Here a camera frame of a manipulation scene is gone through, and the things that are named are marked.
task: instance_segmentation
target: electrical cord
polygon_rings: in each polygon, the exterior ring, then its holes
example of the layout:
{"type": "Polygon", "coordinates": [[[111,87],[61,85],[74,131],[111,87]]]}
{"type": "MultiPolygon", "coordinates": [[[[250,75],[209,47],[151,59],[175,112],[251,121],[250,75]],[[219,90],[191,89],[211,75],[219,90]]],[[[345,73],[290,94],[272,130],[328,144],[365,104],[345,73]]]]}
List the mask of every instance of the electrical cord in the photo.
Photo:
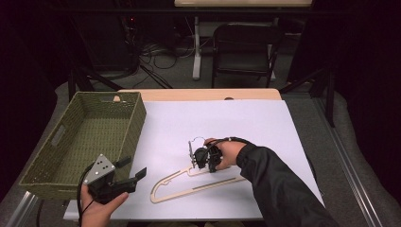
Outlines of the electrical cord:
{"type": "MultiPolygon", "coordinates": [[[[193,46],[191,48],[191,52],[189,54],[187,54],[187,55],[184,55],[189,50],[189,45],[188,45],[188,47],[186,48],[185,52],[181,56],[179,56],[179,58],[187,58],[187,57],[191,56],[194,53],[195,48],[196,48],[195,47],[195,45],[196,45],[195,44],[195,39],[194,39],[194,36],[195,36],[194,31],[192,30],[191,25],[189,25],[189,22],[188,22],[186,17],[185,17],[185,21],[186,21],[186,24],[188,25],[188,28],[189,28],[190,32],[191,32],[193,46]]],[[[212,38],[208,38],[203,44],[200,45],[200,47],[203,47],[204,45],[206,45],[211,40],[212,40],[212,38]]]]}
{"type": "Polygon", "coordinates": [[[167,66],[167,67],[161,67],[161,66],[159,66],[159,65],[157,65],[157,63],[156,63],[156,56],[154,56],[154,58],[153,58],[153,65],[156,67],[156,68],[159,68],[159,69],[169,69],[169,68],[172,68],[172,67],[174,67],[174,65],[176,65],[176,63],[177,63],[177,56],[174,54],[173,55],[173,57],[174,57],[174,62],[171,64],[171,65],[169,65],[169,66],[167,66]]]}
{"type": "Polygon", "coordinates": [[[187,57],[191,56],[192,53],[194,53],[194,48],[193,48],[193,47],[190,48],[190,47],[191,47],[191,43],[188,42],[188,45],[187,45],[186,48],[176,48],[176,49],[175,49],[176,51],[177,51],[177,50],[182,50],[182,49],[184,50],[183,53],[177,53],[177,57],[180,58],[180,59],[184,59],[184,58],[187,58],[187,57]]]}
{"type": "Polygon", "coordinates": [[[237,137],[226,137],[224,139],[216,139],[216,140],[213,140],[213,141],[209,142],[209,144],[210,144],[209,148],[207,148],[207,150],[203,153],[203,155],[201,156],[200,159],[203,160],[205,158],[205,155],[207,155],[209,153],[209,151],[210,151],[210,149],[212,147],[214,147],[216,144],[224,142],[224,141],[236,141],[236,142],[241,142],[241,143],[244,143],[244,144],[250,144],[251,143],[248,140],[244,140],[244,139],[237,138],[237,137]]]}
{"type": "Polygon", "coordinates": [[[82,224],[82,216],[83,216],[83,212],[86,211],[86,209],[88,209],[88,207],[92,204],[93,201],[91,201],[91,203],[89,203],[88,206],[85,207],[85,209],[82,211],[82,206],[80,204],[80,191],[82,188],[82,184],[83,184],[83,179],[85,179],[86,174],[91,170],[91,168],[94,166],[94,163],[90,164],[89,166],[87,166],[85,168],[85,170],[82,172],[82,175],[80,176],[79,179],[79,183],[78,183],[78,188],[77,188],[77,207],[78,207],[78,225],[81,226],[82,224]]]}
{"type": "Polygon", "coordinates": [[[156,74],[155,72],[152,72],[147,69],[144,65],[140,65],[141,69],[144,70],[156,83],[158,83],[161,87],[165,89],[172,89],[173,87],[161,76],[156,74]]]}
{"type": "Polygon", "coordinates": [[[139,81],[139,82],[137,82],[137,83],[135,83],[135,84],[133,84],[132,85],[132,88],[135,88],[136,86],[138,86],[139,84],[141,84],[141,83],[143,83],[146,79],[148,79],[149,78],[149,75],[147,75],[144,79],[142,79],[141,81],[139,81]]]}
{"type": "Polygon", "coordinates": [[[146,64],[150,64],[150,62],[151,62],[151,57],[149,57],[149,56],[141,55],[141,56],[139,57],[139,59],[140,59],[143,63],[146,63],[146,64]]]}

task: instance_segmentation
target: hand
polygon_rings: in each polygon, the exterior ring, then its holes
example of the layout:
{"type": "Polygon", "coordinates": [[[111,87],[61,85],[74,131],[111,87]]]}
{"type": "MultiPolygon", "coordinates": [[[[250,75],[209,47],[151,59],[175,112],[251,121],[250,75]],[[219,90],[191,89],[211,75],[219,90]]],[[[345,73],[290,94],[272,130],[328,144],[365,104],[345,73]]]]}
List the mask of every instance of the hand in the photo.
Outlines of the hand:
{"type": "MultiPolygon", "coordinates": [[[[213,144],[213,141],[216,140],[215,138],[209,138],[204,141],[204,145],[209,143],[213,144]]],[[[236,165],[236,156],[238,155],[239,151],[245,147],[246,144],[237,142],[237,141],[223,141],[217,143],[216,146],[221,150],[223,154],[223,159],[221,163],[216,166],[216,170],[222,170],[229,166],[236,165]]]]}
{"type": "Polygon", "coordinates": [[[89,207],[83,212],[82,227],[106,227],[114,210],[127,200],[128,195],[127,192],[124,192],[114,198],[114,200],[103,205],[93,201],[91,194],[89,194],[88,185],[84,184],[80,190],[82,210],[88,207],[88,205],[89,207]]]}

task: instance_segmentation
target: wicker basket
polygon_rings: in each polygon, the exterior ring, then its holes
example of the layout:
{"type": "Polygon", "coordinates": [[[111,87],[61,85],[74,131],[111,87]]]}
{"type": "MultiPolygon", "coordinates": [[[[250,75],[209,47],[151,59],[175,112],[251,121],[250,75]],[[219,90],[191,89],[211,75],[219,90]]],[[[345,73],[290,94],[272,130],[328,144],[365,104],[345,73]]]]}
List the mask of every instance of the wicker basket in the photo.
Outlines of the wicker basket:
{"type": "MultiPolygon", "coordinates": [[[[140,93],[76,93],[20,186],[42,199],[75,199],[80,175],[99,154],[133,159],[146,114],[140,93]]],[[[131,165],[115,180],[129,178],[131,165]]]]}

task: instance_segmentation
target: white paper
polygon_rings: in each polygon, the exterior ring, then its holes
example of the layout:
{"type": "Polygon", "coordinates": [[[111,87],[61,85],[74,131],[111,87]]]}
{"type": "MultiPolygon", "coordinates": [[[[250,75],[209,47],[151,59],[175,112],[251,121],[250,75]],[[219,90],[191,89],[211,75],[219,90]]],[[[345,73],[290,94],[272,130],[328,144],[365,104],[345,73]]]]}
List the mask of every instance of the white paper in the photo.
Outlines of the white paper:
{"type": "MultiPolygon", "coordinates": [[[[147,117],[134,156],[131,176],[144,167],[147,176],[136,192],[112,215],[135,220],[223,220],[262,218],[248,181],[230,183],[153,204],[152,187],[164,177],[190,165],[188,141],[196,137],[240,137],[274,150],[323,203],[287,104],[282,100],[145,102],[147,117]]],[[[195,140],[193,150],[203,139],[195,140]]],[[[181,175],[161,186],[157,197],[238,176],[232,166],[197,177],[181,175]]],[[[78,219],[71,201],[65,219],[78,219]]]]}

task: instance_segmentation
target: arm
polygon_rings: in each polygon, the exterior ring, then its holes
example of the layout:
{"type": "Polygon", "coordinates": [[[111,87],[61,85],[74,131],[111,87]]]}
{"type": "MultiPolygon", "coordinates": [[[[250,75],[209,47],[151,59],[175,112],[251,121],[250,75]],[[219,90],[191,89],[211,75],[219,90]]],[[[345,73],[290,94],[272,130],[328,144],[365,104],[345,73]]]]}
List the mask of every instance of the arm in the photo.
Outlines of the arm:
{"type": "Polygon", "coordinates": [[[239,142],[222,142],[218,148],[223,159],[217,169],[235,164],[241,167],[241,175],[252,183],[253,195],[268,226],[339,226],[271,149],[239,142]]]}

